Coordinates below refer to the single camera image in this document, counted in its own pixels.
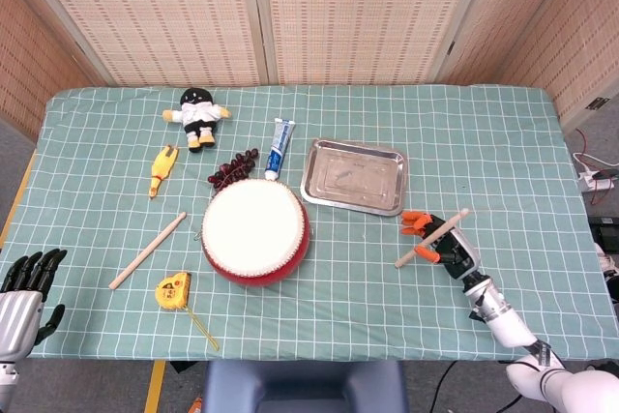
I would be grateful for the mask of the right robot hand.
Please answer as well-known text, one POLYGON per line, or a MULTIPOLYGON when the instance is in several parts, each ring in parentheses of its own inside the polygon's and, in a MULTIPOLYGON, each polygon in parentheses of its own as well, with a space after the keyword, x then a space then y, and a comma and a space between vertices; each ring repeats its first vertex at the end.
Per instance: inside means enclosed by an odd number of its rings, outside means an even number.
POLYGON ((442 220, 427 212, 402 212, 401 233, 421 237, 422 241, 399 258, 395 266, 401 268, 413 258, 421 257, 432 264, 443 265, 454 280, 465 280, 475 273, 479 255, 458 227, 468 213, 467 209, 462 209, 448 220, 442 220))

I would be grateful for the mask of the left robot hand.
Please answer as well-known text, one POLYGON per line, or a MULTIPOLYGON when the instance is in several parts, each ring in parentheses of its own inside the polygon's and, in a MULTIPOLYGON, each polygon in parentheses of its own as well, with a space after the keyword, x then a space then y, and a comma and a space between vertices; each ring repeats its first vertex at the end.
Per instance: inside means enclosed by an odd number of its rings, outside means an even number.
POLYGON ((25 359, 60 325, 65 306, 58 304, 41 325, 44 305, 56 271, 67 255, 53 249, 24 255, 14 262, 1 284, 1 363, 25 359))

